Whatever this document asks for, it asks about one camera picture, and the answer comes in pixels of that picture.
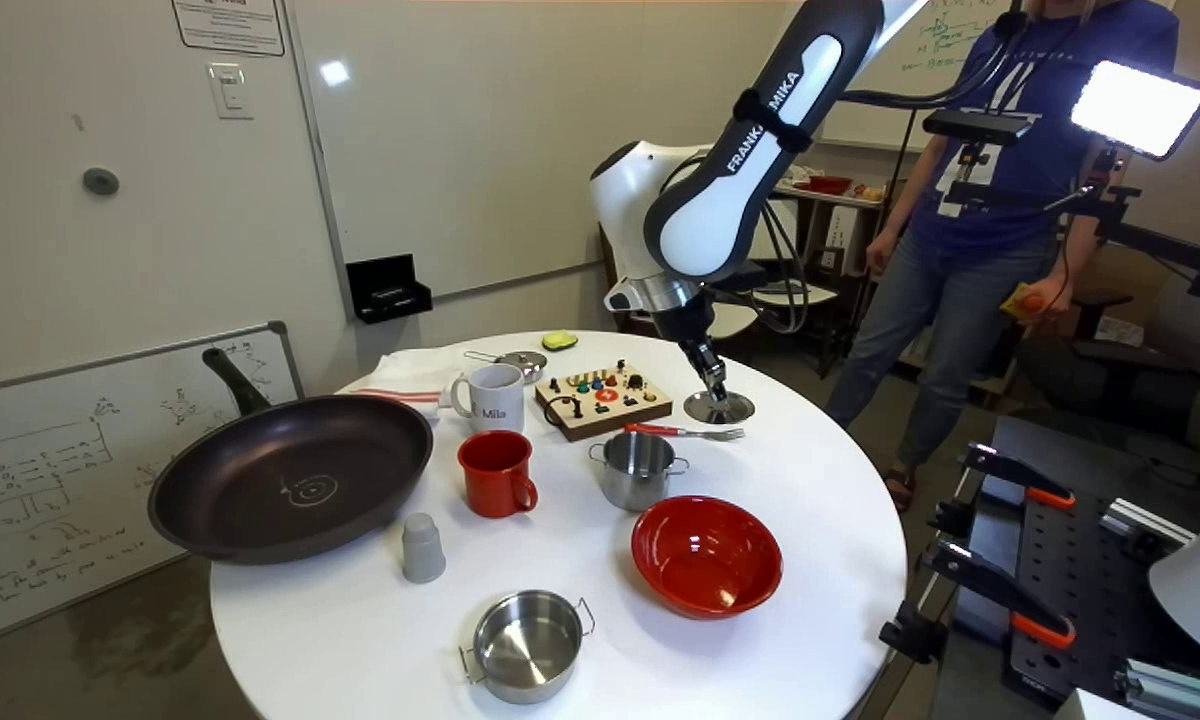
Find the person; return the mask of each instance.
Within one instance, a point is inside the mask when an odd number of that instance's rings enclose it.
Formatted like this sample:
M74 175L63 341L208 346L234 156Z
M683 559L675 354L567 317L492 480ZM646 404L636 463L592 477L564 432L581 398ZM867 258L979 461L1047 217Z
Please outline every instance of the person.
M1100 247L1100 221L1052 212L1093 170L1094 136L1067 124L1094 60L1173 73L1175 17L1152 0L1029 0L979 30L947 108L1032 112L1017 145L930 136L873 235L874 296L853 334L824 412L844 428L874 395L894 354L929 329L916 404L885 483L900 507L916 499L916 467L959 418L968 381L1012 317L1073 304L1073 282Z

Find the black frying pan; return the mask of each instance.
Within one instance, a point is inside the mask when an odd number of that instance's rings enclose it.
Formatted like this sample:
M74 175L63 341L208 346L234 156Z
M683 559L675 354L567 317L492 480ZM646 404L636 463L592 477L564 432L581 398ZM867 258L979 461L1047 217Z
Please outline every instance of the black frying pan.
M239 418L184 448L151 483L151 522L170 543L272 563L394 521L430 457L430 425L385 395L268 398L212 346Z

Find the whiteboard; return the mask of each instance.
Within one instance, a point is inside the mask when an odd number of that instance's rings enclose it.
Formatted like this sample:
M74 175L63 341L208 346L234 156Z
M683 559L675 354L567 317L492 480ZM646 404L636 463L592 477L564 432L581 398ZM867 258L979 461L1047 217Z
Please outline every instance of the whiteboard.
M156 471L234 418L200 352L295 398L278 322L0 382L0 627L181 557L146 522Z
M411 251L437 296L604 258L600 158L715 140L791 17L788 0L285 2L338 256Z
M908 27L853 80L853 88L930 94L950 88L972 39L1007 13L1007 0L929 0ZM916 117L908 146L925 146L929 131ZM824 145L900 146L908 112L873 102L837 102L824 120Z

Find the white wall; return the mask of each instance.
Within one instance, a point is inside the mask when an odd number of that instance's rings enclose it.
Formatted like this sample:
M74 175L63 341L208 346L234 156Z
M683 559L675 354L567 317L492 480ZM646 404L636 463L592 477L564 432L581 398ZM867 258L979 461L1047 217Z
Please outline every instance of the white wall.
M234 60L255 120L214 120ZM80 170L111 164L120 195ZM184 49L169 0L0 0L0 381L259 319L307 391L394 345L600 317L596 270L357 329L325 235L287 57Z

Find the paper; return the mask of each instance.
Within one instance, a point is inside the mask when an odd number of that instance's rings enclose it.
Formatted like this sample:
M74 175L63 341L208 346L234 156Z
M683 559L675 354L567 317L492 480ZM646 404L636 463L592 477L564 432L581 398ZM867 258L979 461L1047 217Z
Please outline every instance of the paper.
M347 382L345 391L391 395L399 404L411 404L427 418L437 418L440 404L447 404L447 386L454 377L460 377L460 364L451 364L451 352L402 346L402 352L375 361L375 369L362 381Z
M274 0L170 0L187 49L285 57Z

